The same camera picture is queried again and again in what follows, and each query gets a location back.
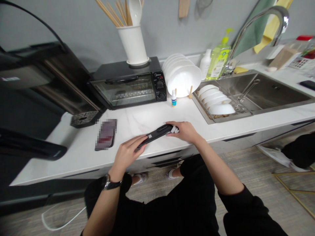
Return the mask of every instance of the stainless steel sink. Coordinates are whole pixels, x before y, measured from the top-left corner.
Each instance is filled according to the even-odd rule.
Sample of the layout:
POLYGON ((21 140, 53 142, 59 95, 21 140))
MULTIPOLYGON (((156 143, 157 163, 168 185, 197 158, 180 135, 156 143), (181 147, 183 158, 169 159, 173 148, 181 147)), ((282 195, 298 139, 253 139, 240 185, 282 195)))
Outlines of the stainless steel sink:
POLYGON ((234 74, 227 76, 221 80, 203 82, 194 92, 193 100, 208 124, 214 122, 221 123, 250 115, 262 114, 315 102, 315 98, 275 81, 255 70, 250 70, 241 75, 234 74), (241 98, 246 88, 250 87, 253 81, 257 79, 259 79, 259 83, 252 87, 242 101, 240 101, 238 98, 241 98), (244 106, 244 111, 236 112, 229 116, 220 116, 218 118, 209 114, 197 96, 198 91, 208 84, 219 87, 225 95, 232 99, 231 104, 233 106, 236 106, 237 104, 244 106))

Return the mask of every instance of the chrome faucet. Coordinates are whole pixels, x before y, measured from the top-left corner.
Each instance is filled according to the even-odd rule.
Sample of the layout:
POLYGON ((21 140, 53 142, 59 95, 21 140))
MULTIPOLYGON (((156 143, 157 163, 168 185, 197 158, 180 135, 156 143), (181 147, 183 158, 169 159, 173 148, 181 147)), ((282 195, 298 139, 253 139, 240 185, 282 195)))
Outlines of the chrome faucet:
POLYGON ((224 71, 223 71, 223 74, 222 76, 220 77, 221 79, 225 76, 225 75, 229 75, 229 74, 232 74, 234 69, 230 69, 230 61, 231 59, 233 59, 233 56, 234 56, 234 53, 235 53, 235 49, 237 48, 237 46, 239 45, 246 29, 255 21, 257 20, 258 18, 262 17, 262 16, 265 16, 265 15, 269 15, 269 14, 274 14, 276 15, 279 20, 280 20, 280 25, 279 25, 279 28, 278 28, 278 31, 276 33, 276 36, 274 37, 273 41, 271 42, 271 46, 274 47, 274 46, 277 46, 279 44, 279 41, 280 41, 280 38, 281 38, 281 35, 286 31, 287 27, 288 27, 288 23, 289 23, 289 12, 286 8, 284 7, 281 7, 281 6, 273 6, 273 7, 270 7, 266 10, 263 10, 262 12, 260 12, 259 14, 257 14, 256 16, 254 16, 250 21, 248 21, 244 26, 243 28, 241 29, 239 35, 237 36, 236 38, 236 41, 231 49, 231 52, 228 56, 228 59, 227 59, 227 63, 226 63, 226 66, 224 68, 224 71))

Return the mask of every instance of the bowl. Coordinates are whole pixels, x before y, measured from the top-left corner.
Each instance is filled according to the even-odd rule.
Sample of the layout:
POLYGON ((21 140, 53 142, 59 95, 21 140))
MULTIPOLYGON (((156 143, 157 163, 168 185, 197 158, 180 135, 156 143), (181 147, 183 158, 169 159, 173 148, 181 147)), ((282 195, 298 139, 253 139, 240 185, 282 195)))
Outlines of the bowl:
POLYGON ((215 99, 212 99, 211 101, 207 102, 207 103, 204 103, 205 107, 207 109, 209 109, 210 107, 216 105, 216 104, 228 104, 231 102, 231 99, 229 99, 227 96, 222 96, 222 97, 218 97, 218 98, 215 98, 215 99))
POLYGON ((177 69, 167 82, 167 91, 172 94, 172 90, 177 89, 177 97, 185 97, 190 93, 193 86, 194 92, 201 83, 202 72, 199 67, 189 65, 177 69))
POLYGON ((214 85, 206 85, 204 87, 202 87, 199 92, 198 92, 198 97, 200 97, 201 94, 203 94, 205 91, 209 90, 209 89, 217 89, 219 90, 219 88, 217 86, 214 85))
POLYGON ((211 100, 214 100, 214 99, 217 99, 219 97, 226 97, 222 92, 219 92, 219 93, 215 93, 215 94, 212 94, 212 95, 209 95, 207 97, 205 97, 202 101, 203 104, 206 104, 207 102, 210 102, 211 100))
POLYGON ((235 113, 235 110, 231 104, 215 104, 209 107, 208 111, 212 115, 228 115, 235 113))
POLYGON ((171 77, 172 74, 178 70, 179 68, 183 67, 183 66, 189 66, 189 65, 194 65, 190 60, 188 59, 183 59, 183 58, 178 58, 178 60, 174 60, 172 61, 167 69, 165 69, 164 71, 164 75, 165 75, 165 80, 166 82, 168 81, 168 77, 171 77))
POLYGON ((213 95, 215 93, 221 93, 223 94, 220 90, 217 89, 209 89, 207 91, 205 91, 204 93, 202 93, 202 95, 200 95, 200 100, 203 101, 203 99, 205 99, 206 97, 213 95))
POLYGON ((174 59, 174 58, 176 58, 176 57, 185 57, 185 56, 184 56, 183 54, 179 54, 179 53, 170 55, 170 56, 165 60, 165 62, 164 62, 163 65, 162 65, 162 71, 163 71, 163 72, 164 72, 164 70, 165 70, 166 65, 167 65, 172 59, 174 59))

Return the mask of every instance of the toaster oven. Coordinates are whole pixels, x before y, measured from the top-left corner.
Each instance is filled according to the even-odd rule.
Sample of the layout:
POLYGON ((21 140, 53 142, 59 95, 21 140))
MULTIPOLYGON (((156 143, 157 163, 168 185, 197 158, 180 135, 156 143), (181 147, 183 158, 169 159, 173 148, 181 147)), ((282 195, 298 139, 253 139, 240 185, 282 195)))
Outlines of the toaster oven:
POLYGON ((107 109, 166 101, 166 84, 157 57, 142 66, 124 62, 101 65, 88 86, 107 109))

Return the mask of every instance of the red lid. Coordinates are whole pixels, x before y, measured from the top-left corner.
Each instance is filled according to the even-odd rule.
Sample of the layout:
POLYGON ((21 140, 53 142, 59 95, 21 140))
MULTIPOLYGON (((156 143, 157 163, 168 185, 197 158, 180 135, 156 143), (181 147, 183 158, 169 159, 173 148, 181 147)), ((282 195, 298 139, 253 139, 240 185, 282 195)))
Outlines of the red lid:
POLYGON ((313 35, 300 35, 299 37, 296 38, 296 40, 300 41, 309 41, 313 38, 313 35))

